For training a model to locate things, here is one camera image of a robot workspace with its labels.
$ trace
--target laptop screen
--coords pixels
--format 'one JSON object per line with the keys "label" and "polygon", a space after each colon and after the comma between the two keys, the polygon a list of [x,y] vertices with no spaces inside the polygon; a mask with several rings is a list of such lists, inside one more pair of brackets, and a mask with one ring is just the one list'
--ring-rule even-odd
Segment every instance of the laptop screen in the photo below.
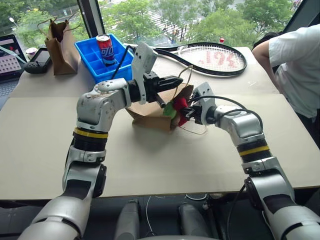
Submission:
{"label": "laptop screen", "polygon": [[0,82],[20,77],[26,59],[14,35],[0,37]]}

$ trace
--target yellow ring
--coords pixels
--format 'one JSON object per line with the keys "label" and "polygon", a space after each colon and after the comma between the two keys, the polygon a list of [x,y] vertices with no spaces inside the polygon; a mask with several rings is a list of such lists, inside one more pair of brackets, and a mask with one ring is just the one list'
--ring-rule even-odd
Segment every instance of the yellow ring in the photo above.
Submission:
{"label": "yellow ring", "polygon": [[96,139],[107,139],[108,133],[92,133],[87,131],[82,131],[78,129],[77,127],[74,129],[74,132],[76,134],[79,134],[81,136],[90,137],[90,138],[96,138]]}
{"label": "yellow ring", "polygon": [[246,151],[241,151],[241,152],[239,152],[239,154],[240,154],[240,156],[244,156],[244,155],[254,154],[254,153],[266,151],[266,150],[270,150],[270,148],[268,146],[259,146],[259,147],[252,148],[252,149],[249,149]]}

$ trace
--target laptop keyboard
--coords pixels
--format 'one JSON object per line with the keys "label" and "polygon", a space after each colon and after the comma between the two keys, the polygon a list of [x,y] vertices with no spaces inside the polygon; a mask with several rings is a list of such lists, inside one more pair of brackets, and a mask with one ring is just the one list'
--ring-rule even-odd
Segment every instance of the laptop keyboard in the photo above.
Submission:
{"label": "laptop keyboard", "polygon": [[11,81],[0,84],[0,97],[9,95],[17,86],[17,81]]}

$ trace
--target tennis racket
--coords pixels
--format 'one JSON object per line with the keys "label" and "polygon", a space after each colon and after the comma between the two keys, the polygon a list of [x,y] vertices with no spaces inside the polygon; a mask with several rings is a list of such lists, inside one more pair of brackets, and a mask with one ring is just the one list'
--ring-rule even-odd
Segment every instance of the tennis racket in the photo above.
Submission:
{"label": "tennis racket", "polygon": [[216,76],[235,76],[247,67],[245,56],[224,44],[195,42],[176,47],[156,47],[158,54],[177,60],[201,73]]}

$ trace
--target blue ice cube tray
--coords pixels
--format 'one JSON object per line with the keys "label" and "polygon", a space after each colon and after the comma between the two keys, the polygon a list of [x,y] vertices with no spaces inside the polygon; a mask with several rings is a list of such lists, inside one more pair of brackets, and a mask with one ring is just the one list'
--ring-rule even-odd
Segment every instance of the blue ice cube tray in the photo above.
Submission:
{"label": "blue ice cube tray", "polygon": [[[115,58],[115,64],[111,66],[105,66],[102,62],[102,56],[95,37],[74,43],[82,61],[93,76],[95,83],[111,79],[126,49],[113,34],[109,34],[109,36],[112,41]],[[133,59],[134,55],[128,51],[121,67],[114,77],[115,79],[124,78],[127,81],[132,80],[131,62]]]}

